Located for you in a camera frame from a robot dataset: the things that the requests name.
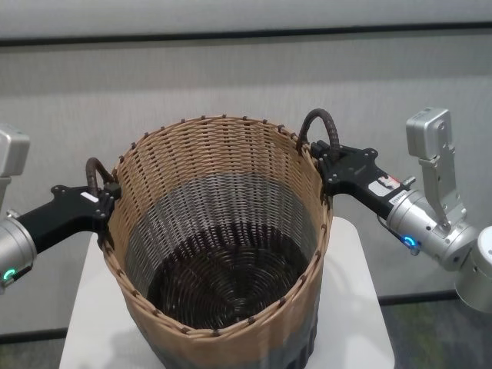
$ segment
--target wicker basket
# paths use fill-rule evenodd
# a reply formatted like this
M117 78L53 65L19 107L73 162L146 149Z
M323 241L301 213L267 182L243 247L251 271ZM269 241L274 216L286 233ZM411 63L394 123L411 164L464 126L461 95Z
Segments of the wicker basket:
M331 211L297 139L266 120L203 116L120 157L104 256L167 369L305 366Z

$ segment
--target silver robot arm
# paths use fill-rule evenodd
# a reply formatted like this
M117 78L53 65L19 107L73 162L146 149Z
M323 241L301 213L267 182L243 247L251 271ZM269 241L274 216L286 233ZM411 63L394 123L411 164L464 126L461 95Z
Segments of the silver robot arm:
M10 125L0 125L0 207L11 176L21 175L29 151L29 137ZM16 220L16 213L8 211L0 221L0 294L20 271L30 270L37 252L29 233Z
M454 173L455 147L450 113L427 108L407 122L410 155L418 157L424 193L408 191L394 205L387 226L437 261L458 271L455 288L471 307L492 313L492 228L479 231L467 223Z

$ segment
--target warning label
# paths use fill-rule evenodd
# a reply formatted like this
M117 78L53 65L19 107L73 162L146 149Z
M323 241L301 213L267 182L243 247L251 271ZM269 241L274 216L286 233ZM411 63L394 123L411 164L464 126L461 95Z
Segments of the warning label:
M375 195L384 197L392 191L400 187L400 182L388 175L387 177L379 177L376 181L369 184L369 189Z

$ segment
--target white table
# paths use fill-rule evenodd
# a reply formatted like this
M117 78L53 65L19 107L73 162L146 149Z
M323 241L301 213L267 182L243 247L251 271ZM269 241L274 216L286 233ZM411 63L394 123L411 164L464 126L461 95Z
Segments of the white table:
M355 227L334 218L324 259L314 353L306 369L393 368L394 355ZM91 238L71 316L62 369L158 368Z

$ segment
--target metal bracket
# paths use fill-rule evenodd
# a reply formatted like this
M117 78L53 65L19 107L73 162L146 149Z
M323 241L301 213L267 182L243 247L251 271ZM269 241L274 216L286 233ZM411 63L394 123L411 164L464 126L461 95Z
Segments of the metal bracket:
M467 213L456 187L450 112L426 108L410 118L407 142L409 154L419 158L425 197L444 237Z

